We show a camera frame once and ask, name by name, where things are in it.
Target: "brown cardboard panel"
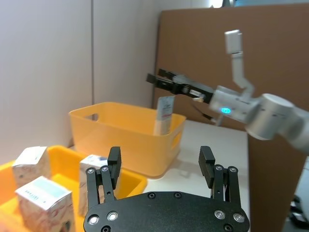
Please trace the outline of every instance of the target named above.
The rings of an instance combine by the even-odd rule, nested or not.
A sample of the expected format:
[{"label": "brown cardboard panel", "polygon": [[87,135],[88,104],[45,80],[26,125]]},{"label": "brown cardboard panel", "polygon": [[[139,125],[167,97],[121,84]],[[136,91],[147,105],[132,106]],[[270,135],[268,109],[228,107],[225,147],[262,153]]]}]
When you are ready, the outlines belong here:
[{"label": "brown cardboard panel", "polygon": [[[309,4],[166,11],[161,15],[157,69],[240,91],[232,81],[224,38],[225,31],[240,29],[245,75],[256,87],[255,96],[276,94],[309,110],[308,28]],[[158,97],[170,95],[154,92],[154,106]],[[191,104],[189,97],[179,95],[175,112],[208,123]],[[216,115],[206,104],[193,104]],[[244,130],[228,118],[223,126]],[[252,232],[281,231],[305,158],[280,137],[249,139]]]}]

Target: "orange plastic bin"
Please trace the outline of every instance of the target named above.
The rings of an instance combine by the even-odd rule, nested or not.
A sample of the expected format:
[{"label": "orange plastic bin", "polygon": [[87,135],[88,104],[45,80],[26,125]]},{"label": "orange plastic bin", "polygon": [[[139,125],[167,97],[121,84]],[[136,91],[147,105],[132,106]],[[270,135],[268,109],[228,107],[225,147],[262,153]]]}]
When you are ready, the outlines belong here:
[{"label": "orange plastic bin", "polygon": [[[72,191],[76,232],[83,232],[84,218],[77,214],[79,202],[79,162],[85,158],[82,153],[62,146],[48,148],[52,180]],[[13,162],[0,166],[0,232],[30,232],[24,228],[15,195],[15,180],[11,169]],[[140,194],[147,185],[147,179],[125,169],[121,170],[118,198]]]},{"label": "orange plastic bin", "polygon": [[123,167],[159,176],[179,153],[186,117],[172,114],[167,135],[154,135],[156,110],[115,102],[71,111],[70,119],[76,150],[106,157],[120,146]]}]

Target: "bolt head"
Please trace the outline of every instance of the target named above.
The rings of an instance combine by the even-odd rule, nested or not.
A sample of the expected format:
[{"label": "bolt head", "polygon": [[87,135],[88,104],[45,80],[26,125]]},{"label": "bolt head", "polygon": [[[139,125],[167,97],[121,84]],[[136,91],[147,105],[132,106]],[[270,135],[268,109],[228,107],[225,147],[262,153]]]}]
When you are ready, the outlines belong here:
[{"label": "bolt head", "polygon": [[225,218],[225,213],[222,210],[216,210],[214,212],[214,215],[220,220],[223,220]]},{"label": "bolt head", "polygon": [[217,165],[217,166],[216,166],[216,169],[217,169],[217,170],[222,170],[222,166]]},{"label": "bolt head", "polygon": [[108,215],[107,215],[107,220],[108,220],[108,221],[114,221],[114,220],[116,220],[117,218],[118,218],[118,214],[117,214],[116,211],[111,211],[111,212],[109,212]]},{"label": "bolt head", "polygon": [[232,168],[230,168],[230,171],[235,173],[235,172],[237,172],[237,169],[232,167]]},{"label": "bolt head", "polygon": [[98,223],[98,216],[90,216],[88,219],[89,225],[95,225]]},{"label": "bolt head", "polygon": [[226,232],[232,232],[233,231],[233,227],[231,225],[229,225],[229,224],[225,224],[224,225],[224,230]]},{"label": "bolt head", "polygon": [[94,173],[94,171],[95,171],[95,170],[94,170],[93,168],[90,168],[90,169],[88,169],[87,172],[88,172],[88,173]]},{"label": "bolt head", "polygon": [[175,192],[175,193],[174,193],[174,197],[177,198],[177,199],[179,199],[179,198],[182,197],[182,194],[181,194],[180,192]]},{"label": "bolt head", "polygon": [[233,218],[236,222],[239,222],[239,223],[243,223],[245,221],[244,216],[241,214],[233,214]]},{"label": "bolt head", "polygon": [[148,198],[149,198],[149,199],[154,199],[154,198],[155,198],[155,193],[154,193],[154,192],[150,192],[150,193],[148,194]]}]

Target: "white box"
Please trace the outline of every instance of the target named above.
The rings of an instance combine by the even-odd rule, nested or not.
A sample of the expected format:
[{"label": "white box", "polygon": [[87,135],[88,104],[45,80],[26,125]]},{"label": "white box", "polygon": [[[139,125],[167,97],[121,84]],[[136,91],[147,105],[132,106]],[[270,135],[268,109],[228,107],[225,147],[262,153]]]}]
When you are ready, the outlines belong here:
[{"label": "white box", "polygon": [[75,231],[71,191],[40,176],[15,193],[24,225],[31,231]]},{"label": "white box", "polygon": [[51,178],[47,147],[26,148],[12,165],[17,188],[31,182],[39,176]]},{"label": "white box", "polygon": [[[100,167],[107,165],[107,159],[105,157],[90,155],[80,162],[80,174],[79,174],[79,206],[78,214],[85,216],[88,212],[88,190],[87,190],[87,174],[88,168],[100,169]],[[117,187],[114,191],[115,196],[119,193],[120,176],[118,177]],[[102,186],[98,189],[100,195],[100,203],[104,202],[104,191]]]}]

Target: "tabletop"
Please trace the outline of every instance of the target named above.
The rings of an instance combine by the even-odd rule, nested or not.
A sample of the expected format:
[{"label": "tabletop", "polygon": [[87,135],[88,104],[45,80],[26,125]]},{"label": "tabletop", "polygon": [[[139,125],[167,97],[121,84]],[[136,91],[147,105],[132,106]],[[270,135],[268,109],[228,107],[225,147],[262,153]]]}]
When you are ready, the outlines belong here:
[{"label": "tabletop", "polygon": [[181,191],[210,197],[211,190],[198,164],[201,146],[211,148],[216,164],[238,168],[241,207],[249,217],[248,139],[247,133],[239,130],[187,120],[178,157],[162,178],[148,179],[144,192]]}]

